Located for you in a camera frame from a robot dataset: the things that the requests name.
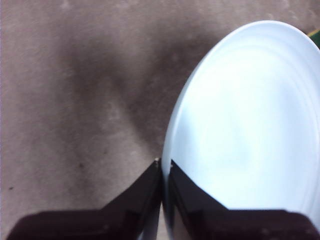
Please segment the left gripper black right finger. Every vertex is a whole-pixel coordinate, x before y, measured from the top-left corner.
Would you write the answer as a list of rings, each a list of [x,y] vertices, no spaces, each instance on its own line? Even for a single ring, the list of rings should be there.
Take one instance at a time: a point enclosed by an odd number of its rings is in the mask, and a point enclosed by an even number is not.
[[[166,220],[174,240],[318,240],[303,214],[285,210],[229,210],[174,162],[167,182]]]

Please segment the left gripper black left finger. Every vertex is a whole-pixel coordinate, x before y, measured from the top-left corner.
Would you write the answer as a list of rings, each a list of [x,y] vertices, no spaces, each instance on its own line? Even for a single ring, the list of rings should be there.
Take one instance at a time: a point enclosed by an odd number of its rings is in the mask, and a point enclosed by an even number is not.
[[[101,209],[43,211],[22,217],[9,240],[154,240],[162,201],[161,161]]]

